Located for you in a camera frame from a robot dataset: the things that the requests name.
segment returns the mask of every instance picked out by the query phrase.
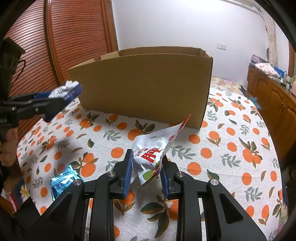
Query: human hand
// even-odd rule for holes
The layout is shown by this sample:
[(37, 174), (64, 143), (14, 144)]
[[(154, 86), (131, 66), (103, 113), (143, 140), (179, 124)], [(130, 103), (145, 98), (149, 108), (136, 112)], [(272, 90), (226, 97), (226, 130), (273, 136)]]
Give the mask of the human hand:
[(10, 167), (17, 157), (17, 128), (8, 130), (6, 140), (4, 143), (0, 141), (0, 162), (3, 166)]

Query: silver screw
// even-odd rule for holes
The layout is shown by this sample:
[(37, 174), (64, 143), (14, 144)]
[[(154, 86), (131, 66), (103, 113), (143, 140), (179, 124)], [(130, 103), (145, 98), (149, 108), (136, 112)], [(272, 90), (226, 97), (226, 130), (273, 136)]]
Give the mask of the silver screw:
[(73, 183), (75, 186), (79, 186), (82, 183), (82, 181), (81, 181), (81, 179), (76, 179), (73, 181)]
[(116, 175), (116, 172), (114, 172), (114, 171), (107, 172), (107, 176), (109, 176), (109, 177), (113, 177), (115, 175)]
[(184, 177), (185, 173), (184, 172), (176, 172), (177, 177)]
[(219, 181), (217, 179), (212, 179), (211, 184), (217, 186), (219, 184)]

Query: light switch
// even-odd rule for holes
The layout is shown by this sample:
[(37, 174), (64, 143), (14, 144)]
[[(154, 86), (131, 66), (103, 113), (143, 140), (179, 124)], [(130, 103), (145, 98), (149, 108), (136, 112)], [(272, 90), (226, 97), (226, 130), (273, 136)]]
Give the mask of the light switch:
[(217, 44), (217, 49), (226, 50), (226, 45), (224, 45), (224, 44)]

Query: wooden dresser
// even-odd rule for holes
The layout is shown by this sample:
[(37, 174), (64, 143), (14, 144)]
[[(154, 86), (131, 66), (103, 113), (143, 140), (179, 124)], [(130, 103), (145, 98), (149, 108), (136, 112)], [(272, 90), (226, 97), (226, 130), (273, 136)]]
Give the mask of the wooden dresser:
[(257, 97), (260, 114), (273, 140), (281, 167), (289, 162), (287, 155), (296, 146), (296, 98), (283, 86), (260, 70), (249, 66), (248, 91)]

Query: table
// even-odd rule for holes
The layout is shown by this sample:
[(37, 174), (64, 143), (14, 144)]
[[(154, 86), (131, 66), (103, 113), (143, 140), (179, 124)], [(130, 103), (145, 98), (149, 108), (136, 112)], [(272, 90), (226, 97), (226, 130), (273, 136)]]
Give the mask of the table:
[[(86, 110), (78, 99), (51, 123), (40, 120), (17, 149), (37, 209), (42, 214), (52, 203), (50, 179), (67, 165), (76, 168), (85, 181), (97, 179), (123, 160), (137, 135), (171, 125)], [(185, 127), (167, 157), (195, 179), (220, 180), (269, 240), (286, 222), (274, 145), (258, 110), (247, 98), (210, 88), (201, 129)], [(138, 185), (135, 180), (127, 199), (114, 201), (116, 240), (175, 240), (178, 201), (164, 200), (160, 178), (141, 189)], [(205, 240), (204, 222), (202, 230)]]

